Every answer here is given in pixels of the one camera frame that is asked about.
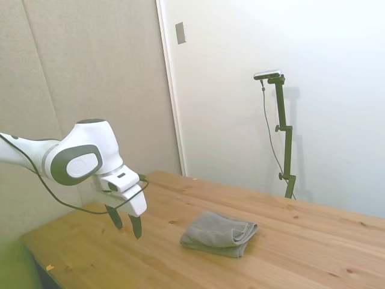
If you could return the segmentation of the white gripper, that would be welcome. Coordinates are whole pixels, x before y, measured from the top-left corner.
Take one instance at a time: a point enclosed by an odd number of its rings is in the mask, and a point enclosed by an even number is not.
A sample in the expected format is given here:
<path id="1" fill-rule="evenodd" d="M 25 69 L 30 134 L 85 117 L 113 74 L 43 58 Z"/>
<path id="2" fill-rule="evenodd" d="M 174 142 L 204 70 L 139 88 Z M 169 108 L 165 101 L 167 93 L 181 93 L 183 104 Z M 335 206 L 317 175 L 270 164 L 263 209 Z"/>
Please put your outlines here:
<path id="1" fill-rule="evenodd" d="M 142 213 L 147 209 L 146 199 L 139 185 L 138 175 L 93 176 L 96 188 L 96 198 L 105 204 L 106 212 L 117 229 L 122 229 L 122 220 L 115 209 L 119 205 L 120 210 L 130 214 L 129 220 L 135 238 L 142 236 Z"/>

